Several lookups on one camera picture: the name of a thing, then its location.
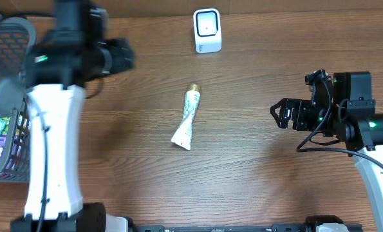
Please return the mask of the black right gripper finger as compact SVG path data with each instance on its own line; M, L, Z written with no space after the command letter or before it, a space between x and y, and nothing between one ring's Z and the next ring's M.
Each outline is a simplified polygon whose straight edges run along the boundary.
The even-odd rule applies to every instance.
M278 113L276 112L276 110L271 109L270 113L273 116L279 128L288 127L288 121L290 120L290 113L287 113L285 109L280 109Z
M283 98L276 104L270 107L270 112L275 112L277 109L285 110L288 98Z

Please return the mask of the white tube gold cap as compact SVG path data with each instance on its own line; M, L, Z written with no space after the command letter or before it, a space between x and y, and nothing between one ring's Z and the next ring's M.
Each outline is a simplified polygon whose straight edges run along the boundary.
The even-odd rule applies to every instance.
M185 92L183 117L171 142L186 150L191 149L193 121L201 99L201 86L189 84Z

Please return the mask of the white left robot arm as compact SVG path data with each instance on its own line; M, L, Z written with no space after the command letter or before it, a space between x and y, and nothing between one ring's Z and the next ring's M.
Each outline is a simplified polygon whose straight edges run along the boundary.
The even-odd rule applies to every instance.
M131 70L134 53L125 39L105 39L103 8L79 0L55 6L55 28L24 61L30 180L24 214L10 229L130 232L130 219L108 215L102 203L84 203L78 160L85 84Z

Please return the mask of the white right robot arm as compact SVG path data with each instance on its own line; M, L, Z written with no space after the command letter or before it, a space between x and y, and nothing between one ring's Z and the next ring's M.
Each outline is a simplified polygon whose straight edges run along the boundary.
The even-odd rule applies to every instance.
M329 75L317 70L304 77L309 100L283 98L270 107L279 128L293 123L309 135L298 153L345 153L366 187L376 227L383 231L383 113L376 112L369 72Z

